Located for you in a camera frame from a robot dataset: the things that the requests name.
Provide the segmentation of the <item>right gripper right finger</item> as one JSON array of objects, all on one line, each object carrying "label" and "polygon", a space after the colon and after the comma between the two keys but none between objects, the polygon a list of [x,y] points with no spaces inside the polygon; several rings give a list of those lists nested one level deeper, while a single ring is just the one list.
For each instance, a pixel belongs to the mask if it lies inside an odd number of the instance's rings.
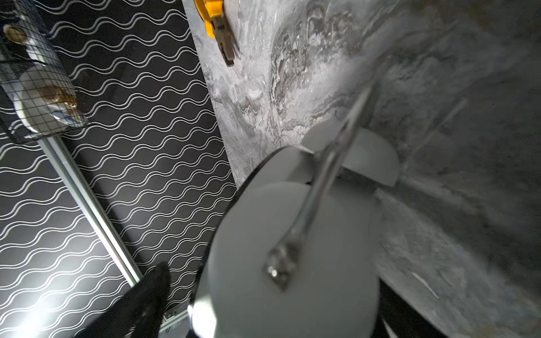
[{"label": "right gripper right finger", "polygon": [[447,337],[410,306],[381,278],[378,316],[372,337],[390,337],[387,325],[396,337]]}]

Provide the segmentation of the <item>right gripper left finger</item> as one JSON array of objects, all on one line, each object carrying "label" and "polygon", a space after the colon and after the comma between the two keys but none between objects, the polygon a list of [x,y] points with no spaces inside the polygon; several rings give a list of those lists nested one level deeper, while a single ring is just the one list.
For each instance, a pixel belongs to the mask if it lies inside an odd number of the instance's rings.
[{"label": "right gripper left finger", "polygon": [[170,270],[159,263],[77,337],[158,337],[170,292]]}]

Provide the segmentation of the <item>white twin bell alarm clock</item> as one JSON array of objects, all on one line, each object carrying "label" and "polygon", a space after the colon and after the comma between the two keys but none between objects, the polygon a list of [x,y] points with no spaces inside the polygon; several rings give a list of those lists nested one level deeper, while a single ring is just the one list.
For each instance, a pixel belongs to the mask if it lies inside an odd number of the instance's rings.
[{"label": "white twin bell alarm clock", "polygon": [[210,242],[188,307],[191,337],[386,337],[376,191],[397,152],[368,125],[371,83],[342,121],[314,125],[245,180]]}]

